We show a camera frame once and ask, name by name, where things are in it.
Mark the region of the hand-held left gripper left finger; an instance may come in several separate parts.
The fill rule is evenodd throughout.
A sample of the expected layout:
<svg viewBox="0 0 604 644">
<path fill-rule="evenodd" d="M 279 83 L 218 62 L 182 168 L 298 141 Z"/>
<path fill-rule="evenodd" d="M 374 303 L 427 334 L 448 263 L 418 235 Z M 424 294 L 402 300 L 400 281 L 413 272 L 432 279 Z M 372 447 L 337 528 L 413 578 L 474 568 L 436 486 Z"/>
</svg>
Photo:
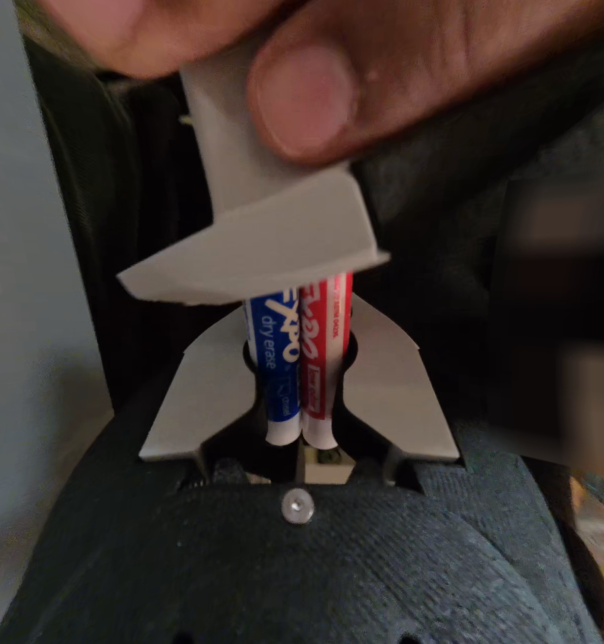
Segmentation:
<svg viewBox="0 0 604 644">
<path fill-rule="evenodd" d="M 203 444 L 256 402 L 256 379 L 244 358 L 243 310 L 199 335 L 182 360 L 138 456 L 144 462 L 200 458 Z"/>
</svg>

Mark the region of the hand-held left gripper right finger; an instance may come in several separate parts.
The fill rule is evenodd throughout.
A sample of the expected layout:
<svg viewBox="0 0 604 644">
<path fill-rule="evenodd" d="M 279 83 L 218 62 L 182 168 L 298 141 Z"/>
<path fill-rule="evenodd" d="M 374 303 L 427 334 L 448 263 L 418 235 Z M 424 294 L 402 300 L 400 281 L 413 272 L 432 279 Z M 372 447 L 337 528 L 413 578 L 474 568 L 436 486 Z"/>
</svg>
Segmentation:
<svg viewBox="0 0 604 644">
<path fill-rule="evenodd" d="M 357 347 L 344 375 L 343 402 L 383 444 L 384 483 L 395 483 L 404 461 L 457 462 L 459 447 L 417 344 L 364 300 L 352 301 L 351 331 Z"/>
</svg>

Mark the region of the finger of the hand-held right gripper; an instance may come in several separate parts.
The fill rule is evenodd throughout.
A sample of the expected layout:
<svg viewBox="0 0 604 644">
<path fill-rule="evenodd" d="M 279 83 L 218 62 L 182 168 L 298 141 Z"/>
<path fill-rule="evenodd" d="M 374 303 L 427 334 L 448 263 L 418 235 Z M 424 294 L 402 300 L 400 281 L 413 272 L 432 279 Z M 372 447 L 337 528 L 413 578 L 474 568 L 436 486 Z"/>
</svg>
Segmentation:
<svg viewBox="0 0 604 644">
<path fill-rule="evenodd" d="M 134 298 L 224 305 L 388 262 L 343 168 L 314 173 L 122 271 Z"/>
</svg>

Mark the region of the red dry erase marker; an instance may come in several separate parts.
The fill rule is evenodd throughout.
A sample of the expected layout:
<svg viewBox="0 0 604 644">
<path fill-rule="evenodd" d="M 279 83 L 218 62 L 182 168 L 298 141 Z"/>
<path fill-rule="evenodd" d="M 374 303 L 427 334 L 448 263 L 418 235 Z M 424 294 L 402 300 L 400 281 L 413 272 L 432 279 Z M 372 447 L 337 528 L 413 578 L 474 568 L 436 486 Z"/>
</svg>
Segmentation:
<svg viewBox="0 0 604 644">
<path fill-rule="evenodd" d="M 320 450 L 337 447 L 332 413 L 350 340 L 353 275 L 340 273 L 300 294 L 301 429 Z"/>
</svg>

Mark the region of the blue dry erase marker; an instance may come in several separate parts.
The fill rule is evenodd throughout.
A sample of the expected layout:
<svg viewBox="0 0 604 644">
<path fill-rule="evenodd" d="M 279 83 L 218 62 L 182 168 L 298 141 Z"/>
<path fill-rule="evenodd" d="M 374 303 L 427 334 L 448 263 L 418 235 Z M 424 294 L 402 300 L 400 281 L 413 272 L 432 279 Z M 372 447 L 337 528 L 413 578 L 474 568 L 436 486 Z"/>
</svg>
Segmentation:
<svg viewBox="0 0 604 644">
<path fill-rule="evenodd" d="M 301 434 L 299 291 L 288 288 L 242 305 L 249 355 L 267 416 L 266 441 L 286 446 Z"/>
</svg>

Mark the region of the person's right hand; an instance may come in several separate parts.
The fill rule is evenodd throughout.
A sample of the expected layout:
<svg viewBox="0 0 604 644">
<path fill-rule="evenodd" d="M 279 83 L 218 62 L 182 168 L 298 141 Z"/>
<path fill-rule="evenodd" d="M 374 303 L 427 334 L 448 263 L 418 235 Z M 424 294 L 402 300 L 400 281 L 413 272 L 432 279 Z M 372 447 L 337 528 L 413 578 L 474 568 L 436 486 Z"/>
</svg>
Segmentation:
<svg viewBox="0 0 604 644">
<path fill-rule="evenodd" d="M 40 1 L 98 63 L 157 78 L 281 20 L 247 76 L 278 157 L 331 164 L 604 33 L 604 1 Z"/>
</svg>

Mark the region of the dark corduroy pants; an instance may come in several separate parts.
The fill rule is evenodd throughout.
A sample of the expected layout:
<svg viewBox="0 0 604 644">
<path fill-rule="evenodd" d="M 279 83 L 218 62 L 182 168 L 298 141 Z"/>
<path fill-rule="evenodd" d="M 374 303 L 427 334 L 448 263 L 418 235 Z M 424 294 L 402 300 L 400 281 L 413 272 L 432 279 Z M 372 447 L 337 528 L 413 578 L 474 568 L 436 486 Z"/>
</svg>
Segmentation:
<svg viewBox="0 0 604 644">
<path fill-rule="evenodd" d="M 209 191 L 177 73 L 95 72 L 29 36 L 38 93 L 113 408 L 236 309 L 144 302 L 121 271 L 212 223 Z"/>
</svg>

